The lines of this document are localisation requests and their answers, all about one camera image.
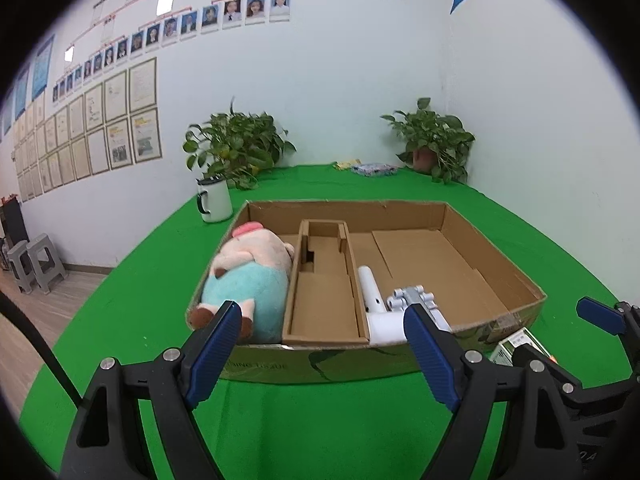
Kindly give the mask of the pink pig plush toy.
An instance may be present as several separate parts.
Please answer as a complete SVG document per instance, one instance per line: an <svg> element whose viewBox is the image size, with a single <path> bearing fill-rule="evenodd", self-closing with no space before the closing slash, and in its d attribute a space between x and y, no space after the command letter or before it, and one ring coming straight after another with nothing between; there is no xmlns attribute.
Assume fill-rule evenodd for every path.
<svg viewBox="0 0 640 480"><path fill-rule="evenodd" d="M238 226L213 258L200 302L186 315L189 326L206 326L225 302L233 301L242 314L240 341L278 344L294 255L292 244L261 223Z"/></svg>

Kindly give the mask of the long narrow cardboard tray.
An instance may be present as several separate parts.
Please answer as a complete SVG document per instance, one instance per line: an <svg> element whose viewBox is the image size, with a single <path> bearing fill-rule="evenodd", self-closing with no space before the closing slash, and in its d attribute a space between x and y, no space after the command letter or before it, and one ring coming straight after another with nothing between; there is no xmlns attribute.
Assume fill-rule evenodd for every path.
<svg viewBox="0 0 640 480"><path fill-rule="evenodd" d="M356 260L344 221L305 219L295 245L282 342L363 346L370 340Z"/></svg>

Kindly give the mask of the white folding stand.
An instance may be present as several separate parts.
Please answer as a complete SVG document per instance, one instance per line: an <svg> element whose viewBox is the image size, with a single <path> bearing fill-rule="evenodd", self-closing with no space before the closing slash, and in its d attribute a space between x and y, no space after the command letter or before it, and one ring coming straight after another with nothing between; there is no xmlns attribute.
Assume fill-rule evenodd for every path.
<svg viewBox="0 0 640 480"><path fill-rule="evenodd" d="M388 310L399 312L411 306L420 306L431 318L436 327L443 332L451 333L452 329L435 302L431 292L427 292L422 285L394 289L386 298Z"/></svg>

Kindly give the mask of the green table cloth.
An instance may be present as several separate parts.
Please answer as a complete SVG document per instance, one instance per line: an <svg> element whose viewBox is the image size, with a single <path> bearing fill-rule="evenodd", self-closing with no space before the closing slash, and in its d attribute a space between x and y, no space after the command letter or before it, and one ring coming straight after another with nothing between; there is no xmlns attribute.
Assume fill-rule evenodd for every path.
<svg viewBox="0 0 640 480"><path fill-rule="evenodd" d="M620 342L578 318L578 299L612 304L611 292L550 238L464 185L402 170L366 178L329 166L270 172L247 200L441 200L482 231L547 294L535 336L586 386L630 368ZM106 278L67 326L54 352L79 389L99 362L145 362L188 336L184 312L224 226L201 220L192 198ZM421 374L339 384L274 386L218 382L196 410L229 479L415 479L450 415Z"/></svg>

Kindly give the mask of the white enamel mug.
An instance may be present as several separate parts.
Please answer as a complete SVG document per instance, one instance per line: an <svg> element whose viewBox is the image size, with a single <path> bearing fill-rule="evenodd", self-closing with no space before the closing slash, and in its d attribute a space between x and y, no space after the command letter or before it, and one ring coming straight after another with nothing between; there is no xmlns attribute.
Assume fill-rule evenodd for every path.
<svg viewBox="0 0 640 480"><path fill-rule="evenodd" d="M233 214L227 180L221 174L198 180L196 206L206 223L228 220Z"/></svg>

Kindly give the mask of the grey plastic stool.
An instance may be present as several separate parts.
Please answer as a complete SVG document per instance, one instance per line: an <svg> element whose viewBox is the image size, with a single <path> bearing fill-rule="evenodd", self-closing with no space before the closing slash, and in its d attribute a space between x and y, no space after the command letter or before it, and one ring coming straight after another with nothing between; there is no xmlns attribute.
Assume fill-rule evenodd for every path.
<svg viewBox="0 0 640 480"><path fill-rule="evenodd" d="M51 291L56 278L67 278L67 271L49 235L43 233L30 242L20 240L8 250L8 260L20 292L30 294L36 283L44 294Z"/></svg>

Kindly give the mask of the left potted green plant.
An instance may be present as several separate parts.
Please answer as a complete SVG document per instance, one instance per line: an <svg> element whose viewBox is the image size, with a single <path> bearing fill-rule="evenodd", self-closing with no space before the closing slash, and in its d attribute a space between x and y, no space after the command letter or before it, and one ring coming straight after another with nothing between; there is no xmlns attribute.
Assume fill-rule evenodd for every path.
<svg viewBox="0 0 640 480"><path fill-rule="evenodd" d="M237 112L231 101L228 112L190 125L182 150L186 168L203 179L222 177L232 188L250 190L258 174L276 168L296 147L272 115Z"/></svg>

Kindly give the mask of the potted green plant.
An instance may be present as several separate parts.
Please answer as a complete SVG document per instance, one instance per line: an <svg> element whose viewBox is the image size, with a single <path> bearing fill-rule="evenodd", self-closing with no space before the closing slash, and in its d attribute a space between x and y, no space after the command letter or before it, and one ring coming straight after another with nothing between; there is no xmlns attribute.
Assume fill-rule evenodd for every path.
<svg viewBox="0 0 640 480"><path fill-rule="evenodd" d="M228 112L190 125L182 150L186 168L203 179L222 177L232 188L250 190L258 174L276 168L296 147L272 115L237 112L231 101Z"/></svg>
<svg viewBox="0 0 640 480"><path fill-rule="evenodd" d="M416 100L413 112L394 110L381 116L404 144L396 157L436 182L465 182L475 136L459 117L435 112L431 102L431 98L424 96Z"/></svg>

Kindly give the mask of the small packets at table back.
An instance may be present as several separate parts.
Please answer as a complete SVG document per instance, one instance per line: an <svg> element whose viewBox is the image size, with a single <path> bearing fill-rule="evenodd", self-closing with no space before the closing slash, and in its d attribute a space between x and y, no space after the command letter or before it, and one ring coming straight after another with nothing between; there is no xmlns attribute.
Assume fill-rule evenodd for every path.
<svg viewBox="0 0 640 480"><path fill-rule="evenodd" d="M398 168L382 162L362 162L360 159L334 162L333 168L338 171L350 171L363 177L389 177L397 174Z"/></svg>

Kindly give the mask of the right potted green plant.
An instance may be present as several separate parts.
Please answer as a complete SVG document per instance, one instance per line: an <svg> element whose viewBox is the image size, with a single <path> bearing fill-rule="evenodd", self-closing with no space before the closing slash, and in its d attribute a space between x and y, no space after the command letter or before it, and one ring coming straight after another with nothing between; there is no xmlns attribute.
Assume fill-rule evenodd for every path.
<svg viewBox="0 0 640 480"><path fill-rule="evenodd" d="M416 100L413 112L394 110L381 116L404 144L396 157L436 182L465 182L475 136L459 117L435 112L431 102L431 98L424 96Z"/></svg>

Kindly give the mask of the framed certificates on wall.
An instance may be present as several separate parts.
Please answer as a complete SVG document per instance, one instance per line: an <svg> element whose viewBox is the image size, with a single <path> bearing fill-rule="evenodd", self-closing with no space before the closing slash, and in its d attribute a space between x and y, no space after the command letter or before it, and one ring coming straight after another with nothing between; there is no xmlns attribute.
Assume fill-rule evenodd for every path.
<svg viewBox="0 0 640 480"><path fill-rule="evenodd" d="M157 58L112 73L50 116L29 107L9 128L14 195L29 202L72 183L164 156Z"/></svg>

